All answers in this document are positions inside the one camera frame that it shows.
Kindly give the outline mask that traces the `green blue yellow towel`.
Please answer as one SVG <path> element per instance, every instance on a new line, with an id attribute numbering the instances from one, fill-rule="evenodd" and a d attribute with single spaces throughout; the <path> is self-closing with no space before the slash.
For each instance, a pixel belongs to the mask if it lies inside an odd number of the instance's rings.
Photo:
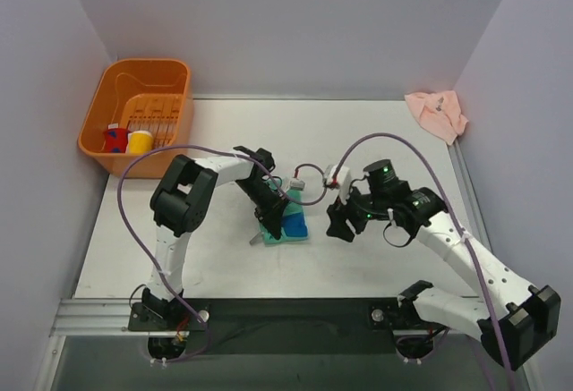
<path id="1" fill-rule="evenodd" d="M 275 239 L 262 225 L 260 225 L 262 243 L 266 246 L 286 242 L 302 242 L 309 239 L 309 230 L 305 219 L 304 208 L 290 202 L 281 217 L 281 237 Z"/>

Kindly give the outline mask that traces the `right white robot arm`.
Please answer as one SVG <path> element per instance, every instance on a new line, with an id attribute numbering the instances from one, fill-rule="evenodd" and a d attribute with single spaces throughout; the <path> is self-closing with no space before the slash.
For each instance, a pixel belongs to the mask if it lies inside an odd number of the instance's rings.
<path id="1" fill-rule="evenodd" d="M 401 324 L 453 328 L 512 370 L 555 337 L 561 298 L 553 288 L 537 287 L 510 270 L 460 226 L 438 194 L 426 187 L 413 190 L 399 179 L 390 160 L 368 165 L 363 175 L 366 193 L 355 187 L 348 167 L 328 167 L 323 184 L 338 193 L 327 209 L 328 236 L 352 242 L 369 222 L 382 221 L 435 253 L 476 294 L 465 299 L 419 280 L 398 296 Z"/>

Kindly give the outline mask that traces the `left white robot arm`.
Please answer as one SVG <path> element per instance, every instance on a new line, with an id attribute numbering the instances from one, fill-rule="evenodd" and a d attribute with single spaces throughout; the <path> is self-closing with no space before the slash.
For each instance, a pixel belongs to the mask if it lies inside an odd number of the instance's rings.
<path id="1" fill-rule="evenodd" d="M 237 183 L 254 204 L 254 215 L 263 228 L 275 239 L 281 236 L 281 219 L 289 201 L 263 180 L 273 168 L 274 159 L 266 149 L 236 147 L 221 156 L 173 158 L 150 200 L 156 248 L 154 269 L 141 297 L 143 310 L 158 328 L 171 329 L 184 316 L 187 247 L 207 216 L 216 188 Z"/>

